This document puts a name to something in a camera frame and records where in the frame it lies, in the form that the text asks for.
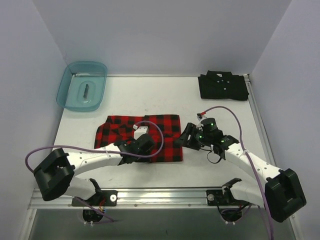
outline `white table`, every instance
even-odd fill
[[[93,112],[64,110],[55,144],[92,149],[96,130],[108,115],[178,114],[183,131],[188,122],[197,123],[196,113],[218,105],[235,112],[242,125],[246,148],[266,160],[250,103],[202,100],[196,77],[109,77],[99,109]],[[238,125],[228,111],[214,109],[207,116],[216,119],[224,134],[239,139]],[[209,163],[206,154],[183,148],[183,162],[108,166],[79,177],[96,179],[101,188],[215,187],[236,177],[254,181],[229,162]]]

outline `cable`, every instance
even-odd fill
[[[267,231],[267,233],[268,233],[268,236],[269,236],[269,238],[271,238],[271,236],[270,236],[270,231],[269,231],[269,229],[268,229],[268,223],[266,222],[264,213],[262,212],[262,209],[261,209],[260,206],[258,206],[258,209],[259,209],[259,212],[260,212],[260,214],[261,214],[261,218],[262,218],[263,224],[264,224],[264,226],[265,226],[265,228],[266,228],[266,231]]]
[[[218,164],[218,163],[220,163],[220,161],[222,160],[222,157],[220,157],[218,161],[213,162],[213,161],[210,161],[210,160],[209,160],[209,154],[210,154],[210,153],[212,153],[211,150],[210,150],[210,152],[208,152],[208,154],[206,155],[206,159],[207,159],[210,163],[212,163],[212,164]]]
[[[248,202],[247,204],[245,204],[244,206],[242,206],[242,207],[240,207],[240,208],[228,208],[228,209],[223,209],[223,210],[220,209],[218,202],[216,203],[216,206],[217,206],[217,209],[218,209],[218,211],[219,211],[219,213],[220,213],[220,215],[221,215],[221,217],[222,217],[222,219],[223,219],[224,221],[227,221],[228,223],[237,223],[237,222],[239,222],[241,219],[243,219],[244,216],[246,216],[246,215],[248,214],[249,210],[250,210],[251,207],[252,207],[252,204]],[[239,219],[237,219],[237,220],[235,220],[235,221],[232,221],[232,218],[233,218],[236,214],[238,214],[239,212],[241,212],[241,211],[242,211],[245,207],[247,207],[247,206],[248,206],[248,208],[246,209],[246,211],[245,211],[244,213],[242,213],[242,216],[241,216]]]
[[[211,149],[200,148],[200,150],[207,151],[207,152],[212,152]]]
[[[242,147],[242,150],[245,151],[246,148],[245,148],[245,145],[244,145],[244,141],[242,139],[242,127],[241,127],[241,124],[240,124],[240,121],[238,119],[238,117],[236,116],[236,114],[229,108],[225,107],[225,106],[213,106],[213,107],[210,107],[209,109],[205,110],[204,112],[201,113],[201,115],[204,115],[206,114],[208,111],[212,110],[212,109],[225,109],[225,110],[228,110],[235,118],[238,126],[239,126],[239,141],[240,141],[240,144],[241,144],[241,147]],[[254,165],[254,162],[252,161],[250,155],[245,152],[245,155],[246,157],[248,158],[249,162],[250,162],[250,165],[251,165],[251,168],[253,170],[253,173],[254,173],[254,176],[255,176],[255,179],[258,183],[258,186],[259,186],[259,189],[260,189],[260,193],[261,193],[261,196],[262,196],[262,199],[263,199],[263,203],[264,203],[264,207],[265,207],[265,211],[266,211],[266,215],[267,215],[267,219],[268,219],[268,223],[269,223],[269,228],[267,227],[267,231],[268,233],[270,233],[269,237],[271,240],[274,240],[275,239],[275,236],[274,236],[274,225],[273,225],[273,222],[272,222],[272,217],[271,217],[271,213],[270,213],[270,208],[269,208],[269,205],[268,205],[268,202],[267,202],[267,199],[266,199],[266,196],[265,196],[265,193],[264,193],[264,188],[262,187],[262,183],[259,179],[259,176],[258,176],[258,173],[255,169],[255,165]]]
[[[95,211],[97,214],[104,216],[105,218],[109,219],[108,223],[114,223],[115,220],[108,216],[107,214],[105,214],[104,212],[99,211],[98,209],[95,209],[93,206],[89,205],[88,203],[86,203],[84,200],[82,200],[81,198],[75,196],[74,199],[76,199],[79,203],[85,205],[86,207],[90,208],[91,210]]]
[[[154,125],[158,131],[160,132],[160,135],[161,135],[161,146],[160,148],[153,154],[151,155],[139,155],[139,154],[134,154],[134,153],[129,153],[129,152],[122,152],[122,151],[108,151],[108,153],[110,154],[121,154],[121,155],[128,155],[128,156],[132,156],[132,157],[137,157],[137,158],[144,158],[144,159],[147,159],[147,158],[152,158],[154,157],[155,155],[157,155],[161,150],[162,150],[162,147],[164,146],[164,135],[161,131],[161,129],[158,127],[158,125],[156,125],[154,122],[152,121],[147,121],[147,120],[143,120],[143,121],[139,121],[137,122],[135,125],[140,125],[142,123],[149,123],[149,124],[152,124]],[[69,145],[52,145],[52,146],[43,146],[43,147],[39,147],[37,149],[34,149],[32,150],[31,152],[29,152],[26,156],[25,156],[25,159],[24,159],[24,163],[26,165],[26,167],[29,169],[30,172],[34,173],[34,170],[30,167],[29,165],[29,157],[30,155],[38,152],[38,151],[41,151],[41,150],[44,150],[44,149],[53,149],[53,148],[65,148],[65,149],[75,149],[75,150],[79,150],[79,151],[84,151],[84,152],[88,152],[88,153],[98,153],[98,154],[105,154],[106,151],[105,150],[94,150],[94,149],[86,149],[86,148],[82,148],[82,147],[77,147],[77,146],[69,146]]]

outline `red plaid shirt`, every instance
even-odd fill
[[[139,121],[151,121],[158,125],[164,137],[162,150],[150,159],[151,163],[181,162],[183,160],[182,148],[174,141],[181,135],[179,115],[146,115],[146,116],[108,116],[106,122],[98,127],[95,135],[94,148],[101,148],[120,140],[130,140],[134,137],[133,126]],[[148,126],[149,135],[152,136],[155,147],[151,154],[155,153],[161,145],[161,136],[155,126],[142,123],[141,126]]]

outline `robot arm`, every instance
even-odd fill
[[[148,155],[155,142],[147,134],[148,127],[139,127],[134,132],[134,139],[128,143],[119,141],[108,146],[95,149],[102,153],[69,152],[62,148],[53,150],[33,171],[42,198],[51,201],[62,195],[79,197],[83,200],[100,198],[101,190],[98,183],[90,179],[82,179],[76,175],[93,169],[131,164],[143,160],[135,155]]]
[[[221,159],[235,164],[256,180],[246,155],[248,153],[262,184],[274,220],[283,222],[306,205],[307,201],[299,178],[293,170],[284,171],[265,162],[248,150],[243,151],[237,139],[224,135],[218,129],[214,118],[203,118],[199,123],[201,126],[189,122],[176,143],[194,150],[199,150],[204,146],[210,147],[211,151],[219,155]],[[234,178],[224,184],[222,189],[223,197],[227,202],[241,200],[258,206],[264,205],[258,183],[253,184]]]

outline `teal plastic tray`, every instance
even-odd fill
[[[76,112],[90,112],[99,108],[104,97],[107,67],[94,61],[69,64],[62,76],[56,102]]]

